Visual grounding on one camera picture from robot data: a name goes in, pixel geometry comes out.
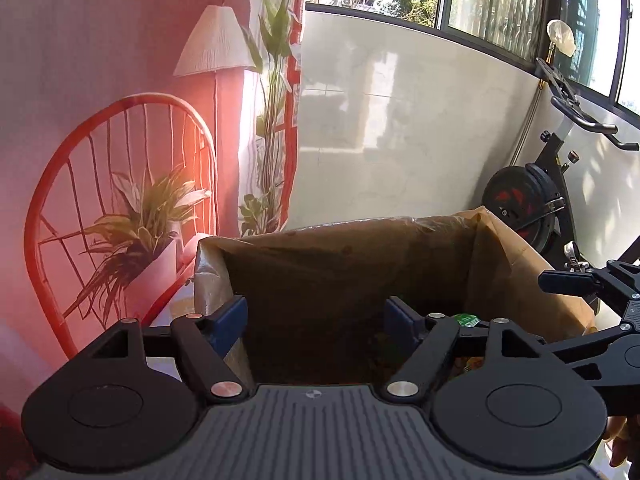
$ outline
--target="chair backrest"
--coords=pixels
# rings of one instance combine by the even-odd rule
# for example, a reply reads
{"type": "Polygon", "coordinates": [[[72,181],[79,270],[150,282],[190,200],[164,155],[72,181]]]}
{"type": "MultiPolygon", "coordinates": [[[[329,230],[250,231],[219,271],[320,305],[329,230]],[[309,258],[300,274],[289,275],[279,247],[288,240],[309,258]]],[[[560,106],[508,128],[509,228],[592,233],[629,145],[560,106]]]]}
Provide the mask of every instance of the chair backrest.
{"type": "MultiPolygon", "coordinates": [[[[89,250],[96,235],[86,229],[104,215],[126,212],[114,175],[148,186],[181,165],[195,189],[211,192],[181,226],[186,244],[196,234],[217,234],[213,140],[187,102],[160,93],[120,99],[80,124],[51,157],[28,209],[24,256],[40,305],[69,358],[128,316],[122,294],[109,300],[110,314],[96,312],[111,295],[109,288],[70,308],[106,257],[89,250]]],[[[139,305],[135,310],[140,314],[139,305]]]]}

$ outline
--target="white plant pot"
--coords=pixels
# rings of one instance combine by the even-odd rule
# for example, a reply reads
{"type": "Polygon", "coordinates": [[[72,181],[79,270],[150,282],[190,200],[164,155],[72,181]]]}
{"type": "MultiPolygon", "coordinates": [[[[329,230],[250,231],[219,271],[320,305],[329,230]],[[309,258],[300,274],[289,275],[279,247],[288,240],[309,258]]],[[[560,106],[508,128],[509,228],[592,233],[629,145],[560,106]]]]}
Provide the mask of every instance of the white plant pot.
{"type": "Polygon", "coordinates": [[[129,283],[124,291],[127,317],[143,319],[160,295],[175,283],[176,240],[172,240],[160,256],[129,283]]]}

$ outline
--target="pink wall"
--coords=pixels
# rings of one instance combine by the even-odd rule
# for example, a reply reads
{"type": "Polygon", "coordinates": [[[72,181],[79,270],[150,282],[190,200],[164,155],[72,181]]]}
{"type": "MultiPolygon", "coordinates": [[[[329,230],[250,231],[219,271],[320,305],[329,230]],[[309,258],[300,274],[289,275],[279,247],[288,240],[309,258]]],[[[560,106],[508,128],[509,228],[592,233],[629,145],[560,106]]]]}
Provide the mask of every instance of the pink wall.
{"type": "MultiPolygon", "coordinates": [[[[22,252],[33,190],[62,139],[123,96],[174,94],[190,102],[212,129],[211,75],[172,75],[191,29],[210,4],[231,6],[241,24],[248,21],[248,0],[0,0],[0,322],[52,368],[65,357],[31,288],[22,252]]],[[[218,76],[225,109],[219,112],[218,153],[222,234],[237,231],[233,129],[241,81],[242,73],[218,76]]]]}

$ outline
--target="cardboard box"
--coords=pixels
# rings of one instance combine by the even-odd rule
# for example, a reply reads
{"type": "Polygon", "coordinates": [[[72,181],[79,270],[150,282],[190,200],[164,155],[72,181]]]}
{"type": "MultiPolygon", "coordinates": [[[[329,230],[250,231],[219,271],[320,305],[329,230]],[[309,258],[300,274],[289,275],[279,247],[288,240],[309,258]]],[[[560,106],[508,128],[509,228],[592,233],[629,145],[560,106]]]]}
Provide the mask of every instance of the cardboard box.
{"type": "MultiPolygon", "coordinates": [[[[219,251],[233,292],[248,301],[244,344],[259,383],[376,382],[390,296],[423,315],[507,317],[548,342],[579,336],[593,323],[580,298],[539,290],[538,276],[550,267],[485,208],[206,238],[196,294],[199,269],[210,271],[219,251]]],[[[200,278],[201,295],[215,277],[207,280],[200,278]]]]}

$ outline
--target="lampshade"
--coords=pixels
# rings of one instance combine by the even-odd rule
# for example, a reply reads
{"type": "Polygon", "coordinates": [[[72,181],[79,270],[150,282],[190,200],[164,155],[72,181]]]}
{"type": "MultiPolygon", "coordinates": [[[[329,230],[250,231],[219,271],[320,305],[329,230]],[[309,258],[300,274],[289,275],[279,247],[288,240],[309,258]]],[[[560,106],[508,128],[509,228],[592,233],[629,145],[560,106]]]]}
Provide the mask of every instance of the lampshade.
{"type": "Polygon", "coordinates": [[[174,75],[251,68],[254,62],[231,7],[210,5],[202,13],[182,50],[174,75]]]}

